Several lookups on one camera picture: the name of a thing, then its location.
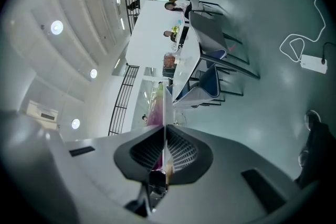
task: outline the woman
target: woman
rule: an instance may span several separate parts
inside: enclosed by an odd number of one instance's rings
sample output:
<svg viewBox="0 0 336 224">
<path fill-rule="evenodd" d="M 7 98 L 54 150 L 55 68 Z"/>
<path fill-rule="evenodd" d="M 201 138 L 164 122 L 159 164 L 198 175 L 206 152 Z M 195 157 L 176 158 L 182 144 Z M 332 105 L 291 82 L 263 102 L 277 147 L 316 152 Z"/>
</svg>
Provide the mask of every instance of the woman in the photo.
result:
<svg viewBox="0 0 336 224">
<path fill-rule="evenodd" d="M 189 12 L 192 10 L 191 2 L 188 0 L 167 2 L 164 4 L 164 8 L 173 12 L 182 12 L 187 19 L 189 19 Z"/>
</svg>

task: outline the air conditioner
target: air conditioner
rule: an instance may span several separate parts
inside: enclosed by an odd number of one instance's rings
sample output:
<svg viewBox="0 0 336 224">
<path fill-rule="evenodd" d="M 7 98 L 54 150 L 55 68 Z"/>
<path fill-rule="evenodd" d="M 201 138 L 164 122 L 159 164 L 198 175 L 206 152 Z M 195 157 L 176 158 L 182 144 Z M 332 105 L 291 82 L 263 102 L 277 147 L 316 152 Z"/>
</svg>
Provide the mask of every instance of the air conditioner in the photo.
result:
<svg viewBox="0 0 336 224">
<path fill-rule="evenodd" d="M 120 5 L 117 5 L 118 15 L 121 15 Z"/>
<path fill-rule="evenodd" d="M 55 130 L 57 128 L 57 110 L 47 108 L 44 105 L 30 100 L 28 103 L 27 115 L 37 120 L 47 129 Z"/>
</svg>

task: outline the white cable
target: white cable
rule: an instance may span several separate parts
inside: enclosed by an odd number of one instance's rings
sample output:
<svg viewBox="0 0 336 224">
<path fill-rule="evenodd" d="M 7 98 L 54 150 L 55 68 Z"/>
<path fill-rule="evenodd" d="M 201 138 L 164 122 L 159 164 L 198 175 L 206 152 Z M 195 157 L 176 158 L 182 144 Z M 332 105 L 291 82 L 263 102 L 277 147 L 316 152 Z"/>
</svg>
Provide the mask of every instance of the white cable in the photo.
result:
<svg viewBox="0 0 336 224">
<path fill-rule="evenodd" d="M 321 29 L 320 34 L 319 34 L 319 36 L 317 37 L 317 39 L 316 39 L 316 40 L 312 40 L 312 39 L 310 39 L 310 38 L 308 38 L 308 37 L 305 37 L 305 36 L 302 36 L 302 35 L 298 35 L 298 34 L 290 34 L 288 37 L 285 38 L 285 40 L 281 43 L 281 45 L 280 45 L 280 47 L 279 47 L 279 50 L 280 50 L 284 55 L 288 56 L 293 62 L 300 62 L 300 61 L 301 61 L 301 56 L 302 56 L 302 53 L 303 53 L 303 50 L 304 50 L 304 43 L 305 43 L 305 41 L 304 41 L 302 38 L 305 38 L 305 39 L 307 39 L 307 40 L 309 40 L 309 41 L 311 41 L 311 42 L 317 42 L 317 41 L 320 39 L 323 30 L 325 29 L 325 26 L 326 26 L 325 24 L 326 24 L 326 23 L 325 23 L 325 21 L 324 21 L 324 18 L 323 18 L 323 16 L 322 16 L 322 14 L 321 14 L 319 8 L 317 8 L 316 0 L 314 1 L 314 6 L 315 6 L 315 8 L 318 10 L 319 14 L 321 15 L 321 18 L 322 18 L 323 23 L 324 23 L 324 27 Z M 290 47 L 292 48 L 292 50 L 294 51 L 294 54 L 295 54 L 297 60 L 294 60 L 294 59 L 291 58 L 287 53 L 285 53 L 283 50 L 281 50 L 281 47 L 283 46 L 283 44 L 284 44 L 284 43 L 286 42 L 286 40 L 287 40 L 289 37 L 291 37 L 291 36 L 298 36 L 298 38 L 295 38 L 295 39 L 293 39 L 292 41 L 289 42 L 289 45 L 290 45 Z M 295 50 L 294 50 L 294 48 L 293 48 L 293 46 L 292 46 L 292 42 L 294 42 L 294 41 L 296 41 L 296 40 L 302 40 L 302 43 L 303 43 L 303 47 L 302 47 L 302 50 L 301 50 L 300 57 L 298 57 L 298 55 L 296 54 L 296 52 L 295 52 Z"/>
</svg>

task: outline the round ceiling light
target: round ceiling light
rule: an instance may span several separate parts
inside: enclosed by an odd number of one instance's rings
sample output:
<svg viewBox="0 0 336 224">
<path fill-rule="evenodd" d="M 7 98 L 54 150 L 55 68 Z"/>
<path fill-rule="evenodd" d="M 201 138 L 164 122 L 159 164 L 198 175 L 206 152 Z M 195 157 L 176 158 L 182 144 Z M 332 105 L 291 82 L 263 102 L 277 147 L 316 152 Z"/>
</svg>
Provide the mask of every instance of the round ceiling light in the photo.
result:
<svg viewBox="0 0 336 224">
<path fill-rule="evenodd" d="M 80 121 L 79 121 L 79 119 L 74 119 L 74 120 L 72 121 L 72 123 L 71 123 L 71 127 L 72 127 L 73 129 L 78 129 L 79 125 L 80 125 Z"/>
<path fill-rule="evenodd" d="M 63 31 L 63 24 L 60 20 L 56 20 L 51 24 L 50 29 L 54 35 L 59 35 Z"/>
<path fill-rule="evenodd" d="M 96 69 L 92 69 L 91 71 L 90 71 L 90 77 L 91 78 L 96 78 L 96 76 L 97 76 L 97 71 L 96 71 Z"/>
</svg>

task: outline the dark hair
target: dark hair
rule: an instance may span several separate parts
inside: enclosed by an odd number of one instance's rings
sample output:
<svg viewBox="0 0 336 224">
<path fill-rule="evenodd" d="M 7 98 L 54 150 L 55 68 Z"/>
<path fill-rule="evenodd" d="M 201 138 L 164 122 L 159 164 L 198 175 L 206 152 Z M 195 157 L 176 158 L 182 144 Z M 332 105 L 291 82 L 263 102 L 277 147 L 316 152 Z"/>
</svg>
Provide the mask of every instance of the dark hair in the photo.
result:
<svg viewBox="0 0 336 224">
<path fill-rule="evenodd" d="M 168 5 L 176 6 L 176 3 L 175 2 L 167 2 L 167 3 L 164 4 L 164 8 L 167 9 Z M 173 9 L 167 9 L 167 10 L 171 10 L 173 12 L 182 12 L 183 11 L 182 8 L 173 8 Z"/>
</svg>

